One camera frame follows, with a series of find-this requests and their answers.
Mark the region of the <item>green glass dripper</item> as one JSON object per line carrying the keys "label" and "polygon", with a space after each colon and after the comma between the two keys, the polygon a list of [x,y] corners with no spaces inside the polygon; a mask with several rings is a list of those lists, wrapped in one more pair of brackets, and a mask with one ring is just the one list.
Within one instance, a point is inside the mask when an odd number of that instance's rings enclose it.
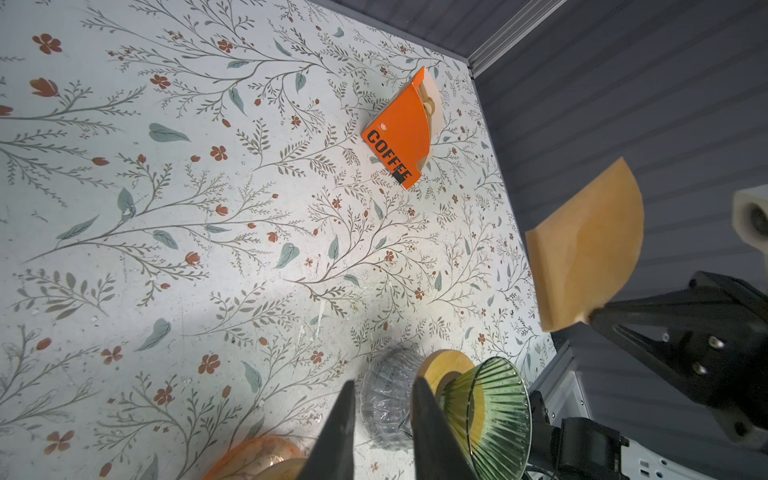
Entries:
{"label": "green glass dripper", "polygon": [[449,428],[479,479],[520,479],[531,447],[531,407],[515,365],[492,357],[451,380],[439,397]]}

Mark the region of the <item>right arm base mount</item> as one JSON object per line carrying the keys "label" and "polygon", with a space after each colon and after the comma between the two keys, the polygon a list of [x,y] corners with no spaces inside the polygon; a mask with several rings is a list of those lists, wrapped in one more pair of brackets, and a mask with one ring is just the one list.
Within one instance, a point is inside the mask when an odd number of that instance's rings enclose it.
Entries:
{"label": "right arm base mount", "polygon": [[554,415],[535,390],[531,405],[531,447],[524,477],[544,479],[705,479],[707,476],[653,452],[618,431],[584,417],[550,423]]}

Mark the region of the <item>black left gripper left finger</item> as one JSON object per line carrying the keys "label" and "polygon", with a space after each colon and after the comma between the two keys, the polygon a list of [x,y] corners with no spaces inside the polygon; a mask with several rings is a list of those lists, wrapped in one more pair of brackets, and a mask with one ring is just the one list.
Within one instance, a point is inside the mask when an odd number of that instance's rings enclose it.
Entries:
{"label": "black left gripper left finger", "polygon": [[299,480],[354,478],[355,383],[344,383]]}

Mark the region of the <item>grey glass carafe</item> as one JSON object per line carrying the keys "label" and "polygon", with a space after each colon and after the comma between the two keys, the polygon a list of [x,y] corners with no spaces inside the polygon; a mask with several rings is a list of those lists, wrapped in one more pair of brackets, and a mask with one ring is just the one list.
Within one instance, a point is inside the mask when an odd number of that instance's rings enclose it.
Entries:
{"label": "grey glass carafe", "polygon": [[367,370],[360,393],[363,426],[375,446],[385,450],[413,447],[411,393],[425,358],[398,347],[380,355]]}

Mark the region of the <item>orange glass carafe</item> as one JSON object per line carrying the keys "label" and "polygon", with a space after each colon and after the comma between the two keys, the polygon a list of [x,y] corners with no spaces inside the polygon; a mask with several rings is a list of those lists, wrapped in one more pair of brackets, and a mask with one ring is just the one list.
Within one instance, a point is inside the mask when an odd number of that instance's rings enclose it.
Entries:
{"label": "orange glass carafe", "polygon": [[224,455],[204,476],[208,479],[254,479],[283,461],[304,458],[295,443],[280,436],[245,440]]}

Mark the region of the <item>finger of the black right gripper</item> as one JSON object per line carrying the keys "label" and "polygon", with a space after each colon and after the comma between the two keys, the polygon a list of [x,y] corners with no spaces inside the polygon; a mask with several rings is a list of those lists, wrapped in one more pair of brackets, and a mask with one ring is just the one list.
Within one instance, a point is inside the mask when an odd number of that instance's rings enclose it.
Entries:
{"label": "finger of the black right gripper", "polygon": [[742,447],[767,444],[767,296],[699,271],[679,291],[610,302],[590,326],[692,402]]}

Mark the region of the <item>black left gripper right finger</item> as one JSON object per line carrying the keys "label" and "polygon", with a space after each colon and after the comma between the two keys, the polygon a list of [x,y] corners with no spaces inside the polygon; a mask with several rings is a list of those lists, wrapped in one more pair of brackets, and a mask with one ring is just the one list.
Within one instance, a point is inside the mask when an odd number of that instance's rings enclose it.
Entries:
{"label": "black left gripper right finger", "polygon": [[415,379],[411,400],[416,478],[475,479],[425,378]]}

